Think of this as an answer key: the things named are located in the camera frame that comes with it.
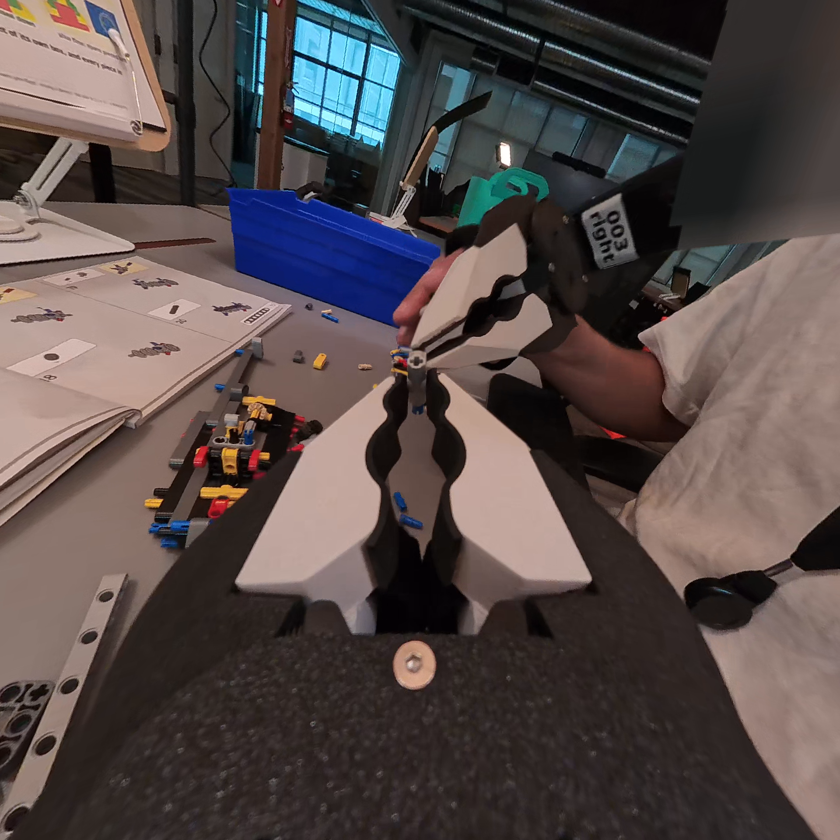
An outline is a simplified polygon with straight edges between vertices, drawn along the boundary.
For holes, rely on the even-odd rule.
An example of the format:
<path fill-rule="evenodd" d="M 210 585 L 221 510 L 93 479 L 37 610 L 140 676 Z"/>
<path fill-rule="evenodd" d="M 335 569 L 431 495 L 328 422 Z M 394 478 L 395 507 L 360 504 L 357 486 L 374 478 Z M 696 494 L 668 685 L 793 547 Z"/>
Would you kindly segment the scattered lego pins and connectors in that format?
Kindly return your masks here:
<path fill-rule="evenodd" d="M 384 368 L 385 366 L 388 371 L 393 373 L 394 371 L 402 371 L 406 374 L 407 370 L 407 358 L 410 354 L 410 349 L 406 346 L 398 345 L 389 353 L 389 361 L 387 364 L 384 362 L 382 364 L 371 364 L 371 363 L 359 363 L 357 365 L 358 370 L 362 372 L 373 372 L 378 370 L 379 368 Z"/>

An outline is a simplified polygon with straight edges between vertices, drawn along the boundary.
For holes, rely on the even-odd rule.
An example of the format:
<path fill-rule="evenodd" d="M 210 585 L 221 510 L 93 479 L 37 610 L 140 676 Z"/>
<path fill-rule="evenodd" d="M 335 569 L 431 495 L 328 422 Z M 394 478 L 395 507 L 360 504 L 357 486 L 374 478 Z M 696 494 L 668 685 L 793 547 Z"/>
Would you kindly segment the teal tote bag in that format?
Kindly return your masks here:
<path fill-rule="evenodd" d="M 550 194 L 546 179 L 537 173 L 510 167 L 489 179 L 473 176 L 458 212 L 457 228 L 477 225 L 491 208 L 512 196 L 533 196 L 543 200 Z"/>

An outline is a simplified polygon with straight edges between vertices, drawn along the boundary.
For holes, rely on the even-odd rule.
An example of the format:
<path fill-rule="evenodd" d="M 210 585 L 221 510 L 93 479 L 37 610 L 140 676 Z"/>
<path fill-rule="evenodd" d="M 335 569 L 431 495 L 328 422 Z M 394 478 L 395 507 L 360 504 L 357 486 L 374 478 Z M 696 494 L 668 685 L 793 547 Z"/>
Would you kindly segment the white document stand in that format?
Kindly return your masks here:
<path fill-rule="evenodd" d="M 44 205 L 92 144 L 160 151 L 171 138 L 132 2 L 2 2 L 2 127 L 56 141 L 2 201 L 2 266 L 111 256 L 133 243 Z"/>

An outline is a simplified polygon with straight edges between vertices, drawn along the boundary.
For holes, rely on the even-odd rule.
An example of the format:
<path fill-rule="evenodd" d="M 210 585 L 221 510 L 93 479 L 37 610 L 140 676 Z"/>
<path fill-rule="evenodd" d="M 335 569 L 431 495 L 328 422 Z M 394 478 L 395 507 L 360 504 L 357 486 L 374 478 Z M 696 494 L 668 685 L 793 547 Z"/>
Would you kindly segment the silver ventilation duct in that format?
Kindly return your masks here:
<path fill-rule="evenodd" d="M 529 62 L 537 71 L 579 81 L 626 102 L 693 122 L 710 61 L 611 21 L 581 2 L 400 2 L 429 25 L 496 52 Z"/>

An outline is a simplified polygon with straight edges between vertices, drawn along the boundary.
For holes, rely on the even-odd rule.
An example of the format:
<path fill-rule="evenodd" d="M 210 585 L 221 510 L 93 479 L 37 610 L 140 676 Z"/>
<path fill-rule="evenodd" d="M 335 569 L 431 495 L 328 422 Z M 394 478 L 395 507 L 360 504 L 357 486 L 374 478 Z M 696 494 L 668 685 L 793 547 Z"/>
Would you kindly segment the white desk stand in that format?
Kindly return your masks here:
<path fill-rule="evenodd" d="M 415 155 L 408 166 L 405 176 L 400 181 L 400 200 L 396 203 L 390 216 L 370 214 L 370 219 L 382 224 L 385 227 L 398 229 L 407 226 L 405 213 L 410 206 L 415 194 L 417 183 L 421 174 L 427 167 L 429 159 L 434 152 L 439 136 L 456 123 L 467 119 L 474 114 L 487 108 L 492 96 L 492 91 L 487 91 L 477 97 L 469 99 L 456 108 L 445 112 L 440 118 L 432 123 L 422 142 L 418 145 Z"/>

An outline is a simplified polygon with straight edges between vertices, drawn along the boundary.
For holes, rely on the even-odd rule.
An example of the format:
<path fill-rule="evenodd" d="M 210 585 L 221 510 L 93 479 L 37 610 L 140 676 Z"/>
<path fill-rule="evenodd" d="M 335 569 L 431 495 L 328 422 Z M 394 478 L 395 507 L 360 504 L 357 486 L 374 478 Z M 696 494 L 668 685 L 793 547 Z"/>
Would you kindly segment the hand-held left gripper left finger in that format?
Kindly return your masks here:
<path fill-rule="evenodd" d="M 297 453 L 235 580 L 253 595 L 334 604 L 352 634 L 398 626 L 400 571 L 418 558 L 388 478 L 401 457 L 403 375 L 391 375 Z"/>

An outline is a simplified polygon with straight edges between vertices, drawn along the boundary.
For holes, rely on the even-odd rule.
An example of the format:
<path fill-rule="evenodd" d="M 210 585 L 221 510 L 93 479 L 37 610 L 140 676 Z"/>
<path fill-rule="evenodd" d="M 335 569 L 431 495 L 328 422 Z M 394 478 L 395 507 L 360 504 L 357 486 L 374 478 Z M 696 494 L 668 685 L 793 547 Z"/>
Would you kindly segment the small pile of lego beams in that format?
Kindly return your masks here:
<path fill-rule="evenodd" d="M 121 573 L 107 574 L 100 580 L 3 804 L 2 839 L 14 837 L 15 829 L 31 813 L 46 787 L 129 578 L 128 574 Z"/>

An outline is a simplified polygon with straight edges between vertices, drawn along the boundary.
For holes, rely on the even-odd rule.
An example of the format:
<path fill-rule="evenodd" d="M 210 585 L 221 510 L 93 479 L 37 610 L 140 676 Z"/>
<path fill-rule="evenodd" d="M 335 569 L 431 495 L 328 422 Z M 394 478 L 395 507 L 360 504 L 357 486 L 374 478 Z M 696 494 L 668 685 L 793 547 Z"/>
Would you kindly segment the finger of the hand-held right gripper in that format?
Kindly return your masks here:
<path fill-rule="evenodd" d="M 472 365 L 508 360 L 519 355 L 532 341 L 552 327 L 548 306 L 536 295 L 511 298 L 521 303 L 514 317 L 493 319 L 488 330 L 466 338 L 456 338 L 448 350 L 427 354 L 429 370 L 448 371 Z"/>
<path fill-rule="evenodd" d="M 528 246 L 517 224 L 483 246 L 463 252 L 422 313 L 411 350 L 448 350 L 456 338 L 485 333 L 493 319 L 515 316 L 527 296 L 520 281 L 528 269 Z"/>

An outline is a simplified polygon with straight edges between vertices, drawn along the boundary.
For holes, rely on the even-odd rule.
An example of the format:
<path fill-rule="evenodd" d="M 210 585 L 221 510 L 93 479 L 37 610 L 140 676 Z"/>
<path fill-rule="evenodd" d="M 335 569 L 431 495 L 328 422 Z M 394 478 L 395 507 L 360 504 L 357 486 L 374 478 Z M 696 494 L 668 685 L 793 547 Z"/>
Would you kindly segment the person's right hand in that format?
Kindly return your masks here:
<path fill-rule="evenodd" d="M 395 341 L 398 346 L 411 345 L 424 308 L 463 251 L 463 248 L 457 248 L 449 255 L 436 258 L 393 312 L 392 320 L 397 327 Z"/>

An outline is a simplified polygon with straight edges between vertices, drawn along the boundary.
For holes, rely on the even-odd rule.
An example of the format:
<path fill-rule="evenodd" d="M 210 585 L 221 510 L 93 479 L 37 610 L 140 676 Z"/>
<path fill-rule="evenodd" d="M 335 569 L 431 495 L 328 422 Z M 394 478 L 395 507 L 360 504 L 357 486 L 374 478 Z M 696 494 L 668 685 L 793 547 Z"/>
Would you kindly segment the wooden post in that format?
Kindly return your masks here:
<path fill-rule="evenodd" d="M 259 132 L 255 187 L 280 187 L 287 119 L 285 107 L 291 82 L 297 2 L 268 1 L 264 95 Z"/>

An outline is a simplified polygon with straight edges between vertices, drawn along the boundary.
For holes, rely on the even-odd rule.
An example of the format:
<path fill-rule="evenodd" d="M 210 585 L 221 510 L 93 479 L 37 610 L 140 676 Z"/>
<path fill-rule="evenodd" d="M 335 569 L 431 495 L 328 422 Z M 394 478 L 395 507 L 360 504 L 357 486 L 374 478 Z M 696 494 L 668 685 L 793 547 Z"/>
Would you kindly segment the long dark lego chassis assembly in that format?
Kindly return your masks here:
<path fill-rule="evenodd" d="M 175 475 L 144 506 L 149 534 L 164 550 L 183 550 L 220 519 L 288 454 L 301 452 L 323 425 L 252 393 L 249 379 L 265 359 L 261 338 L 235 352 L 236 363 L 210 411 L 191 420 L 169 460 Z"/>

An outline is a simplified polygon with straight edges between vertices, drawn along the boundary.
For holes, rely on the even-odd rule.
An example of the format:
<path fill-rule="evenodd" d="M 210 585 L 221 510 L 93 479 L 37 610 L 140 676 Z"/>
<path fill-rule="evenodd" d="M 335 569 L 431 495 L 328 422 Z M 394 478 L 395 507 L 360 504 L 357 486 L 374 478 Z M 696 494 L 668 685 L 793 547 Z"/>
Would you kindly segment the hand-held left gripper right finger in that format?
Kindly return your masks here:
<path fill-rule="evenodd" d="M 530 448 L 446 374 L 427 375 L 432 457 L 441 490 L 427 546 L 438 578 L 465 599 L 460 634 L 477 634 L 492 608 L 592 582 L 551 481 L 564 472 Z"/>

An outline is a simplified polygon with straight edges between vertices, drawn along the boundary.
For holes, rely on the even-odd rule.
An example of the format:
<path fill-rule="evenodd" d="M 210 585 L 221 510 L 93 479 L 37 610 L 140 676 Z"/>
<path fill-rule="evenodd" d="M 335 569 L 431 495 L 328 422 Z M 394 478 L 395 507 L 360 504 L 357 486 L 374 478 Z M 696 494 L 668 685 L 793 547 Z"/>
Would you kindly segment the person's right forearm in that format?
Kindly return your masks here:
<path fill-rule="evenodd" d="M 671 444 L 688 432 L 665 407 L 665 378 L 656 357 L 614 345 L 582 318 L 559 347 L 527 358 L 545 382 L 604 429 Z"/>

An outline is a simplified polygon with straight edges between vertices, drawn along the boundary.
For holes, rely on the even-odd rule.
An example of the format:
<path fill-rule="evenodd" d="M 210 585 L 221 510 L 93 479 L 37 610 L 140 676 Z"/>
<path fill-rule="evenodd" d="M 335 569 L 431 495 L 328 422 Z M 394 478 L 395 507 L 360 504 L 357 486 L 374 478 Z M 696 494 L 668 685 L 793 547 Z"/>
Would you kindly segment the black metal pole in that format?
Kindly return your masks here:
<path fill-rule="evenodd" d="M 181 204 L 196 205 L 194 2 L 174 1 L 178 176 Z"/>

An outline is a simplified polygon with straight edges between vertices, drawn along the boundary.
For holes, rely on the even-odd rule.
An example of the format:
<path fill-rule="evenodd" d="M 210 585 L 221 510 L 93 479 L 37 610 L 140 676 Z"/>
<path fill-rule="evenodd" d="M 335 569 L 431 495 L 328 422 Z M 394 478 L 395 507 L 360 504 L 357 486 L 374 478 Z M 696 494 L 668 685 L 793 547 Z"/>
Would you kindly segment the white t-shirt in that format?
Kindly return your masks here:
<path fill-rule="evenodd" d="M 688 432 L 619 521 L 679 590 L 789 557 L 839 502 L 838 234 L 789 240 L 639 338 Z M 702 633 L 773 777 L 838 838 L 838 574 Z"/>

